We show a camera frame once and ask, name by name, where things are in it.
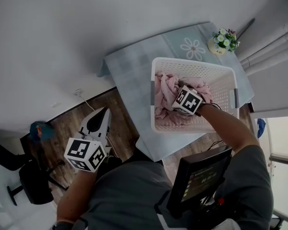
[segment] forearm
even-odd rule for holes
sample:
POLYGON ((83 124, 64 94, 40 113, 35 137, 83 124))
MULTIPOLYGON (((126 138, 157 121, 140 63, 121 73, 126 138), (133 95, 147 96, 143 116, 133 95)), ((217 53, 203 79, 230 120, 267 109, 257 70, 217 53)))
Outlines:
POLYGON ((79 171, 57 208, 57 222, 74 223, 85 211, 95 184, 96 174, 79 171))
POLYGON ((221 139, 235 152, 248 145, 259 146, 254 134, 234 116, 211 105, 203 105, 197 112, 211 124, 221 139))

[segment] person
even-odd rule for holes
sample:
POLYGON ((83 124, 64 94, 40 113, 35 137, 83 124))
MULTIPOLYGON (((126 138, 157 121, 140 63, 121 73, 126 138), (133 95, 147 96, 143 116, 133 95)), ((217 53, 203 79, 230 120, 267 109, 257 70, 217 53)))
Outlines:
MULTIPOLYGON (((240 120, 212 105, 202 105, 197 113, 235 152, 215 197, 234 196, 245 206, 238 220, 226 220, 216 229, 269 229, 273 195, 257 139, 240 120)), ((148 160, 131 157, 99 178, 96 173, 79 171, 58 204, 55 229, 189 229, 193 214, 186 211, 174 219, 166 208, 169 194, 159 205, 163 218, 156 213, 154 206, 172 184, 162 164, 148 160)))

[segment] gray shirt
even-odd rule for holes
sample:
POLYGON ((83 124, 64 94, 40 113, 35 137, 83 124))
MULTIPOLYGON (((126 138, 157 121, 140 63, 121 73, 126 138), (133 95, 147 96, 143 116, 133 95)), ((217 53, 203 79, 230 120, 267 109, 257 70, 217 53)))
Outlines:
MULTIPOLYGON (((242 230, 267 230, 273 212, 273 195, 263 151, 248 146, 233 156, 225 182, 216 198, 235 196, 246 206, 237 220, 242 230)), ((122 165, 103 175, 95 184, 89 210, 74 225, 57 224, 56 230, 165 229, 188 228, 192 213, 174 219, 166 205, 172 188, 159 163, 137 161, 122 165)))

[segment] flower vase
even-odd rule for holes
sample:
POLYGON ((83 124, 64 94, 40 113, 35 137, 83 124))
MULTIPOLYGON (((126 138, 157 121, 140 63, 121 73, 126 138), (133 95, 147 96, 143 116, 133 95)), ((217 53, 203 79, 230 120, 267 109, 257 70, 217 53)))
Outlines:
POLYGON ((210 38, 208 40, 207 46, 208 46, 210 52, 213 53, 213 54, 221 56, 221 55, 226 53, 226 49, 225 48, 221 48, 221 47, 216 48, 213 38, 210 38))

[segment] white flowers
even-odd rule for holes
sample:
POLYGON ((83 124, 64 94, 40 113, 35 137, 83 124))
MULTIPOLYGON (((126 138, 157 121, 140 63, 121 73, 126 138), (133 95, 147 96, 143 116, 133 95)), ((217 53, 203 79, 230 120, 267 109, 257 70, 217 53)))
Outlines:
POLYGON ((189 38, 184 39, 186 44, 183 44, 180 46, 182 50, 188 50, 187 52, 187 58, 192 59, 194 56, 196 57, 197 60, 201 61, 203 57, 201 56, 200 53, 204 54, 206 53, 206 50, 204 48, 199 47, 200 41, 195 39, 193 43, 189 38))
POLYGON ((224 41, 224 37, 223 37, 222 35, 219 35, 219 36, 217 37, 217 40, 218 40, 219 42, 223 42, 223 41, 224 41))
POLYGON ((226 31, 224 28, 221 28, 221 29, 220 29, 220 33, 221 33, 222 35, 225 35, 226 32, 227 32, 227 31, 226 31))
POLYGON ((230 44, 230 41, 228 39, 225 39, 223 42, 224 46, 227 47, 230 44))

